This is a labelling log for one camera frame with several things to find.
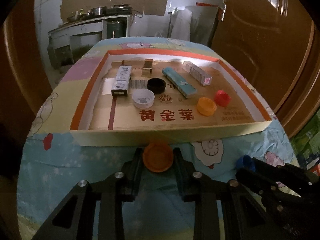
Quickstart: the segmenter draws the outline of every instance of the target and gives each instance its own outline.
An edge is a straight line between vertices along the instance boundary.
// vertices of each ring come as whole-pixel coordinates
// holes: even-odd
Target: orange bottle cap
[[[210,98],[199,98],[197,110],[202,115],[210,116],[217,110],[217,106]]]
[[[225,91],[218,90],[218,92],[214,96],[214,101],[219,106],[226,107],[230,103],[231,97]]]
[[[153,172],[169,169],[173,163],[173,151],[164,143],[150,143],[143,151],[144,165]]]

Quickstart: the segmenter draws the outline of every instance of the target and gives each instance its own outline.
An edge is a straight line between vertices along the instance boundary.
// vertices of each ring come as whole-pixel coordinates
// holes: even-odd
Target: screw
[[[199,179],[202,177],[202,173],[199,171],[195,171],[194,173],[192,173],[192,176],[196,179]]]
[[[229,181],[229,184],[232,186],[232,187],[238,187],[239,186],[239,182],[236,181],[235,179],[232,179]]]
[[[79,187],[84,187],[84,186],[86,186],[87,184],[88,184],[88,182],[87,182],[86,180],[81,180],[81,181],[78,182],[78,186],[79,186]]]
[[[281,211],[283,210],[283,206],[282,206],[282,205],[277,205],[277,210],[278,210],[279,212],[281,212]]]
[[[124,174],[123,174],[122,171],[118,171],[118,172],[115,173],[115,177],[116,177],[117,179],[121,179],[123,176],[124,176]]]

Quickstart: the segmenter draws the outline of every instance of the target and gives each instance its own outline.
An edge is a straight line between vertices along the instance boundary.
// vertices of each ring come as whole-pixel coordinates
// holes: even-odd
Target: dark red stripe
[[[116,103],[117,103],[117,97],[113,97],[108,130],[113,130],[113,122],[115,120],[115,112],[116,112]]]

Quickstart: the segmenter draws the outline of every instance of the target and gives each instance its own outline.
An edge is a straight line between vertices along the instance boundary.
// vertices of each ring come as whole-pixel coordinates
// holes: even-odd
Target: yellow-orange bottle cap
[[[173,163],[173,151],[164,143],[150,143],[143,151],[144,165],[153,172],[169,169]]]
[[[203,97],[198,100],[197,110],[202,115],[210,116],[217,110],[217,106],[210,98]]]

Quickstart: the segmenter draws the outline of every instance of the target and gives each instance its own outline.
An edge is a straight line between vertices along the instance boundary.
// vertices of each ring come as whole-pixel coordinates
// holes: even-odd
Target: cartoon print tablecloth
[[[68,130],[74,105],[81,96],[77,93],[78,88],[87,85],[106,51],[145,47],[184,50],[221,58],[204,45],[155,37],[108,39],[90,49],[69,70],[41,107],[25,143],[17,191],[18,219],[23,240],[32,238],[78,181],[103,180],[132,159],[135,147],[81,147]],[[237,70],[233,70],[274,119],[269,127],[263,132],[239,137],[172,145],[181,149],[184,159],[191,161],[196,170],[224,182],[235,177],[236,160],[245,154],[274,166],[295,161],[289,140],[268,104]],[[144,169],[136,201],[123,205],[125,237],[192,239],[194,208],[194,203],[181,201],[172,169],[161,174]],[[96,238],[97,219],[94,235]]]

